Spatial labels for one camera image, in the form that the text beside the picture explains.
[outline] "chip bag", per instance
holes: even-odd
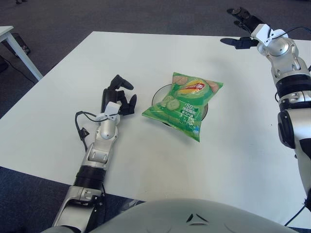
[[[200,142],[204,107],[222,86],[223,83],[174,72],[169,93],[142,115],[162,121]]]

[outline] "floor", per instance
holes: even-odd
[[[191,35],[247,36],[225,11],[243,6],[273,28],[311,28],[310,0],[15,0],[0,1],[1,26],[13,25],[31,49],[29,57],[43,75],[92,31]],[[303,30],[293,39],[311,39]],[[0,55],[27,77],[34,76],[0,45]],[[9,67],[0,74],[0,117],[32,83]],[[24,228],[38,233],[50,227],[68,185],[0,168],[0,232]],[[124,198],[108,195],[107,219],[115,216]]]

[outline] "white table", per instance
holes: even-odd
[[[16,52],[19,58],[23,61],[25,66],[32,72],[32,74],[38,79],[42,79],[42,74],[35,67],[33,62],[29,59],[29,57],[25,54],[24,50],[20,47],[14,37],[11,35],[10,31],[13,29],[13,26],[0,26],[0,42],[6,40],[8,44],[12,47],[12,49]]]
[[[98,113],[103,89],[120,74],[135,87],[136,113],[121,118],[108,193],[139,200],[218,201],[284,224],[305,193],[294,151],[277,133],[269,61],[216,36],[93,32],[0,120],[0,165],[72,184],[84,156],[74,125]],[[311,62],[311,42],[297,41]],[[174,71],[224,83],[209,102],[201,143],[141,116]],[[93,141],[96,125],[81,116]],[[304,210],[291,224],[311,228]]]

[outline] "white bracket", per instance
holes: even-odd
[[[278,37],[285,32],[282,29],[273,30],[268,24],[259,24],[252,32],[251,37],[258,40],[264,46],[268,46],[273,38]]]
[[[114,103],[114,102],[109,102],[106,106],[105,112],[104,113],[99,113],[96,117],[95,120],[105,120],[105,119],[110,119],[110,120],[116,120],[118,117],[118,112],[120,109],[121,105]]]

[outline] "black wire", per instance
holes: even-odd
[[[15,68],[13,65],[12,65],[12,63],[10,62],[10,61],[8,61],[8,60],[6,60],[4,57],[2,57],[7,63],[9,63],[10,64],[10,66],[14,69],[14,70],[16,70],[16,71],[18,71],[19,73],[21,73],[28,81],[30,81],[30,82],[32,82],[34,85],[35,85],[35,82],[34,81],[32,81],[30,78],[28,78],[23,72],[21,72],[19,69],[17,69],[17,68]]]
[[[278,102],[278,100],[276,99],[276,95],[277,95],[277,92],[276,92],[276,94],[274,95],[274,99],[276,100],[276,102]]]
[[[93,117],[96,117],[96,115],[94,115],[94,114],[92,114],[92,113],[88,113],[88,112],[83,112],[83,114],[84,114],[89,120],[91,120],[91,121],[93,121],[93,122],[102,122],[102,121],[108,120],[108,118],[106,118],[106,119],[104,119],[104,120],[92,120],[91,118],[88,117],[88,115],[91,115],[91,116],[93,116]]]
[[[84,138],[83,138],[82,135],[81,135],[81,130],[80,130],[80,127],[79,127],[79,124],[78,124],[78,121],[77,121],[78,116],[81,115],[81,114],[82,114],[82,112],[77,112],[77,113],[76,113],[76,116],[75,116],[75,119],[74,119],[74,123],[75,123],[75,125],[76,125],[77,131],[78,131],[78,134],[79,134],[79,137],[80,137],[81,141],[83,142],[84,149],[87,151],[86,141],[84,140]]]
[[[241,28],[244,29],[245,31],[249,32],[250,34],[252,34],[252,32],[247,27],[245,27],[243,24],[241,25]]]
[[[306,206],[304,205],[304,206],[297,212],[297,214],[295,214],[287,223],[285,223],[284,226],[287,227],[287,225],[290,224],[290,222],[293,221],[293,220],[295,219],[295,217],[297,217],[298,214],[300,214],[301,211],[303,211],[303,209],[304,209],[305,207],[306,207]]]
[[[302,27],[302,26],[299,26],[299,27],[292,27],[292,28],[289,28],[289,29],[288,29],[285,33],[283,33],[282,35],[278,35],[277,37],[274,37],[274,38],[272,38],[272,39],[277,39],[277,38],[279,38],[279,37],[281,37],[281,36],[283,36],[283,35],[285,35],[285,34],[291,32],[291,31],[296,30],[296,29],[299,29],[299,28],[302,28],[302,29],[306,30],[307,32],[311,33],[311,29],[310,29],[310,28],[307,28],[307,27]]]
[[[102,183],[103,192],[104,192],[104,204],[105,204],[105,210],[104,210],[104,223],[106,222],[106,215],[107,215],[107,200],[106,200],[106,191],[104,188],[104,184]]]

